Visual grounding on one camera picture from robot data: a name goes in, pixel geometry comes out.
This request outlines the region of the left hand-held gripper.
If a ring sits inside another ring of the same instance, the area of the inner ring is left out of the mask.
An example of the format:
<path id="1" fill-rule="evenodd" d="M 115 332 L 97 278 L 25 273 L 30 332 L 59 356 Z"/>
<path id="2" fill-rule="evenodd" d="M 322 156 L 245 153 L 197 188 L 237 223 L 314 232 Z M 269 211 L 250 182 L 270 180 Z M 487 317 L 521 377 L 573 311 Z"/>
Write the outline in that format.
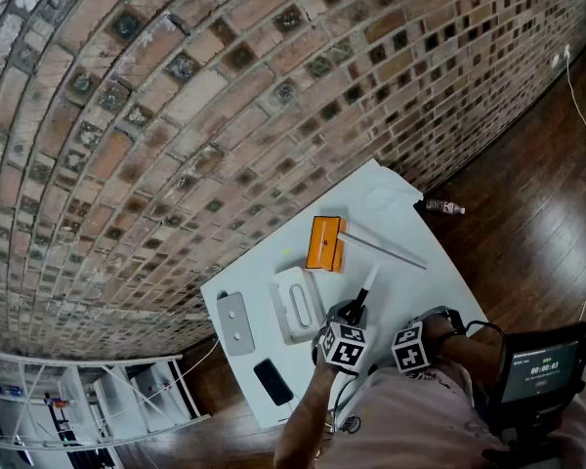
<path id="1" fill-rule="evenodd" d="M 333 306 L 312 342 L 312 360 L 325 363 L 348 375 L 359 375 L 372 345 L 375 331 L 367 328 L 368 289 L 362 288 L 356 299 Z"/>

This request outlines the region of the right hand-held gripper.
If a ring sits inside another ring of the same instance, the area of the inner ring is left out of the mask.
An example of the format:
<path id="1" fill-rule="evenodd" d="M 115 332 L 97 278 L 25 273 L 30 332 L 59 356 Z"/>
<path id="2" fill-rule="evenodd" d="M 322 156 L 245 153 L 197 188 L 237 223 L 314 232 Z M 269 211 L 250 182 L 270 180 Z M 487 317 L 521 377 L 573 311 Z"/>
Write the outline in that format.
<path id="1" fill-rule="evenodd" d="M 439 316 L 448 320 L 452 330 L 437 338 L 426 337 L 424 320 L 430 316 Z M 393 339 L 391 350 L 398 371 L 410 372 L 429 366 L 443 340 L 465 333 L 465 325 L 459 312 L 446 306 L 435 307 L 411 320 L 405 328 L 396 333 Z"/>

